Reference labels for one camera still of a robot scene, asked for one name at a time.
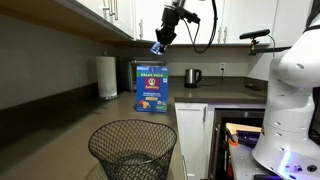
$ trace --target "upper cabinet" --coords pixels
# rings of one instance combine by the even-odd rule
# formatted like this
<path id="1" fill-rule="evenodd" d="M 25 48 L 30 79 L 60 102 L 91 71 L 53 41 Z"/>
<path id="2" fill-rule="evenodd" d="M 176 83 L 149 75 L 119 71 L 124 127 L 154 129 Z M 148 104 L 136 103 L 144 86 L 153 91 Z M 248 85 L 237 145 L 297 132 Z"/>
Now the upper cabinet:
<path id="1" fill-rule="evenodd" d="M 218 22 L 213 44 L 250 44 L 250 39 L 240 40 L 243 33 L 270 29 L 272 32 L 278 0 L 216 0 Z M 184 6 L 201 19 L 196 44 L 208 44 L 213 26 L 211 0 L 186 1 Z M 188 24 L 192 38 L 198 25 Z M 173 44 L 191 44 L 183 21 L 176 28 L 177 38 Z M 269 44 L 269 37 L 259 37 L 260 44 Z"/>
<path id="2" fill-rule="evenodd" d="M 136 0 L 136 39 L 157 41 L 156 29 L 161 27 L 164 0 Z"/>
<path id="3" fill-rule="evenodd" d="M 71 10 L 105 23 L 110 28 L 116 27 L 127 36 L 135 37 L 135 1 L 134 0 L 57 0 Z"/>

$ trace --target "blue cereal box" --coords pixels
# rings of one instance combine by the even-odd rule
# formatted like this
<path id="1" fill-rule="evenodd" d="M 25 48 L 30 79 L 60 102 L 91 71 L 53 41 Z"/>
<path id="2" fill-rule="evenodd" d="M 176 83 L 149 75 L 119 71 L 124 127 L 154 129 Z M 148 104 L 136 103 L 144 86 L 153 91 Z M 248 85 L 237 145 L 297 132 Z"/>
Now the blue cereal box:
<path id="1" fill-rule="evenodd" d="M 167 112 L 168 67 L 137 67 L 137 111 Z"/>

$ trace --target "black wire basket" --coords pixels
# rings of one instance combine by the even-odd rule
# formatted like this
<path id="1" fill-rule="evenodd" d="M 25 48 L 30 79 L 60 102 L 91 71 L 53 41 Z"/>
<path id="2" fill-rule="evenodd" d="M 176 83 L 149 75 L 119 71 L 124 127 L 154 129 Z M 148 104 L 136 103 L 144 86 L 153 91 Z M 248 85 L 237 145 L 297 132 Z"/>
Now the black wire basket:
<path id="1" fill-rule="evenodd" d="M 106 124 L 89 139 L 89 151 L 109 180 L 166 180 L 175 131 L 167 125 L 128 119 Z"/>

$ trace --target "countertop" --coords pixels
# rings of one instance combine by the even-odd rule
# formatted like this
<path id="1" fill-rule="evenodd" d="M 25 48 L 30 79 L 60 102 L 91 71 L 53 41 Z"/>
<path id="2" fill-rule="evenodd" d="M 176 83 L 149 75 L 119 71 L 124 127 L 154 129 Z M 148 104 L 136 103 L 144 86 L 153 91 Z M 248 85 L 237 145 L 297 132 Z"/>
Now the countertop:
<path id="1" fill-rule="evenodd" d="M 129 92 L 119 93 L 119 98 L 112 101 L 99 99 L 81 104 L 70 110 L 70 113 L 68 110 L 61 115 L 56 112 L 57 118 L 62 121 L 68 118 L 76 120 L 66 126 L 56 122 L 59 125 L 52 124 L 52 126 L 59 128 L 36 131 L 2 148 L 0 179 L 103 179 L 104 174 L 98 161 L 88 151 L 88 140 L 95 130 L 109 122 L 121 119 L 144 119 L 169 125 L 178 132 L 174 102 L 253 104 L 266 102 L 266 92 L 245 88 L 243 78 L 223 80 L 208 78 L 202 83 L 216 85 L 186 89 L 183 87 L 183 78 L 169 78 L 167 113 L 136 112 L 135 93 Z M 179 140 L 174 148 L 168 179 L 184 179 Z"/>

